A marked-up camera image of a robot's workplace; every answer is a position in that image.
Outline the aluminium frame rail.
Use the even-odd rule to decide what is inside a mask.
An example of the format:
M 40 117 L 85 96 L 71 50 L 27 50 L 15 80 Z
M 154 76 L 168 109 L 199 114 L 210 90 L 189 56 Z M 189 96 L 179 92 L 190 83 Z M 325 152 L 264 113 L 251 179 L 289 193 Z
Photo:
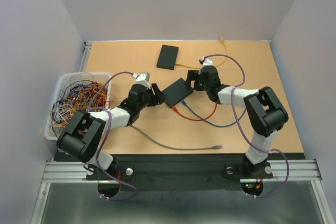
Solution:
M 288 181 L 321 181 L 322 176 L 315 160 L 289 160 Z M 283 160 L 271 160 L 272 178 L 263 176 L 264 182 L 281 182 L 286 178 Z M 43 183 L 110 183 L 111 180 L 87 179 L 87 171 L 80 162 L 48 162 L 45 165 Z

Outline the white plastic basket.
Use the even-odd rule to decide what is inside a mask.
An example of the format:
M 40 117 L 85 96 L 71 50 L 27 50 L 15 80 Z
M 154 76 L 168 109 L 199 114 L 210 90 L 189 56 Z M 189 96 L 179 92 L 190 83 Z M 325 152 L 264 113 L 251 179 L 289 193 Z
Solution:
M 46 118 L 44 137 L 56 140 L 79 110 L 90 107 L 106 107 L 117 101 L 111 95 L 111 77 L 107 72 L 74 72 L 60 77 L 54 91 Z

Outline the black network switch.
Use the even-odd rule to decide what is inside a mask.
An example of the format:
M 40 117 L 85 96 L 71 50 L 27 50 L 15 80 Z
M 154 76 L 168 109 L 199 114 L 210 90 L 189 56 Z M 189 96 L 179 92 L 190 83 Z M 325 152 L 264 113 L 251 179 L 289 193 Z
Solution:
M 193 93 L 193 88 L 186 86 L 185 80 L 179 78 L 174 83 L 165 88 L 162 93 L 165 95 L 164 103 L 172 108 L 188 95 Z
M 156 63 L 157 68 L 174 70 L 179 47 L 162 45 L 161 51 Z

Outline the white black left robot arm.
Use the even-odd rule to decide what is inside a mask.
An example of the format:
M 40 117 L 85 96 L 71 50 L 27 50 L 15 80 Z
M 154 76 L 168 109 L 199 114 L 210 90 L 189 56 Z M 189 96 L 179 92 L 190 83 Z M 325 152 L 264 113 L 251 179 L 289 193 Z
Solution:
M 113 163 L 113 156 L 103 151 L 99 145 L 103 134 L 109 133 L 113 128 L 133 124 L 144 108 L 160 105 L 164 99 L 165 94 L 157 84 L 154 83 L 149 88 L 134 84 L 128 97 L 113 109 L 100 112 L 76 111 L 58 137 L 56 145 L 82 163 L 99 167 L 98 171 L 104 178 L 113 178 L 117 166 Z

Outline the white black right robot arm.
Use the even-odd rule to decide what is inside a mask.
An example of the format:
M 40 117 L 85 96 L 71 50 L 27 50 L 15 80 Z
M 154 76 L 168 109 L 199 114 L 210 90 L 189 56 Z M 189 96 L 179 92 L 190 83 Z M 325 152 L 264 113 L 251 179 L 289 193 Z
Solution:
M 200 70 L 189 70 L 185 81 L 187 88 L 194 82 L 193 90 L 206 92 L 216 104 L 231 105 L 237 126 L 249 148 L 243 157 L 241 170 L 244 175 L 253 177 L 265 165 L 271 145 L 277 133 L 288 122 L 289 116 L 270 87 L 262 89 L 240 89 L 222 84 L 214 66 Z M 240 125 L 235 107 L 243 108 L 254 130 L 249 140 Z

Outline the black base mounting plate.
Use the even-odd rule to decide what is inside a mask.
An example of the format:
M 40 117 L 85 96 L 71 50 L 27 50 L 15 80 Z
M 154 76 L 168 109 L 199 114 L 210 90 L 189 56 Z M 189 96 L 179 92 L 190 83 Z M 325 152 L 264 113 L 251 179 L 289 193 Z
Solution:
M 270 163 L 249 165 L 244 154 L 116 155 L 113 174 L 138 191 L 236 190 L 273 177 Z

